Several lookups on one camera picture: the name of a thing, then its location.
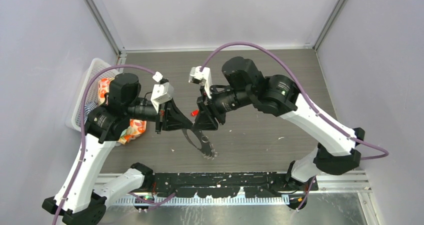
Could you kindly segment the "silver perforated keyring plate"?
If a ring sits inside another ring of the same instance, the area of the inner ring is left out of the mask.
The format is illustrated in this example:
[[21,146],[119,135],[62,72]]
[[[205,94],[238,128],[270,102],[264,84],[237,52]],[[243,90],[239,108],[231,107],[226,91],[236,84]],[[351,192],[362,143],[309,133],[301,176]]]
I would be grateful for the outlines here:
[[187,142],[197,149],[205,159],[213,160],[218,156],[218,152],[215,150],[209,137],[201,130],[183,129],[182,134]]

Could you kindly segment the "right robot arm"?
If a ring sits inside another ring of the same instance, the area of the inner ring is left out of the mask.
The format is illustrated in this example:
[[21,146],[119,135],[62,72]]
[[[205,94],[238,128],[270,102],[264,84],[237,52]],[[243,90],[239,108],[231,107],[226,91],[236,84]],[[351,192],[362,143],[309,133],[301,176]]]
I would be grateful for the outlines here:
[[295,124],[318,144],[311,153],[290,163],[285,183],[291,190],[299,190],[321,172],[342,175],[360,165],[362,155],[356,147],[364,130],[344,127],[332,117],[324,119],[326,113],[307,102],[307,96],[289,77],[264,76],[251,59],[241,56],[228,60],[221,71],[228,85],[213,85],[208,67],[197,66],[190,71],[189,81],[201,86],[195,130],[215,131],[225,123],[228,112],[249,105]]

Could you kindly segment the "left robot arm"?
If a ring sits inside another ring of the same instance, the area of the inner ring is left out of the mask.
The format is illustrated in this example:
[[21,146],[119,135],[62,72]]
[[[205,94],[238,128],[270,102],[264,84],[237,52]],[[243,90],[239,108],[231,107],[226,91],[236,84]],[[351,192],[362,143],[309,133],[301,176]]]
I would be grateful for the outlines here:
[[42,208],[66,225],[96,225],[107,208],[125,194],[148,192],[155,184],[151,168],[134,163],[112,181],[95,187],[103,164],[132,120],[155,123],[157,133],[188,130],[192,122],[177,108],[173,88],[161,79],[150,99],[139,96],[137,75],[120,73],[109,84],[103,104],[92,110],[81,126],[80,150],[59,192],[46,198]]

